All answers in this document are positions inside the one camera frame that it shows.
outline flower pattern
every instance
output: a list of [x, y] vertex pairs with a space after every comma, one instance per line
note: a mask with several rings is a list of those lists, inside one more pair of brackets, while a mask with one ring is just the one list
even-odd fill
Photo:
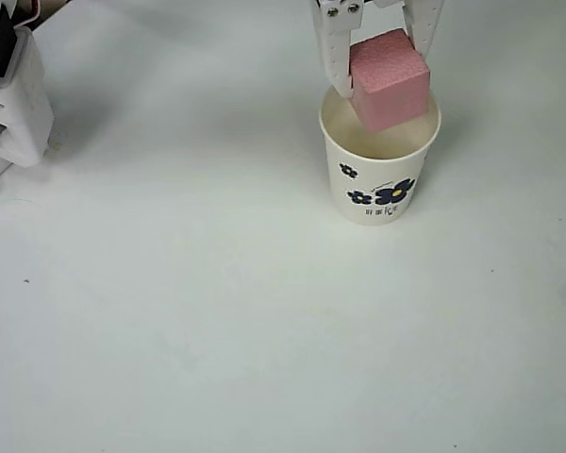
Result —
[[408, 191], [415, 185], [415, 179], [405, 179], [396, 184], [393, 188], [380, 189], [375, 192], [375, 203], [377, 205], [388, 205], [390, 203], [400, 203], [407, 198]]
[[340, 164], [340, 169], [343, 174], [353, 179], [355, 179], [358, 176], [358, 172], [350, 165], [346, 165], [345, 163]]
[[372, 196], [367, 195], [361, 191], [349, 192], [348, 196], [356, 205], [371, 205], [371, 202], [373, 200]]

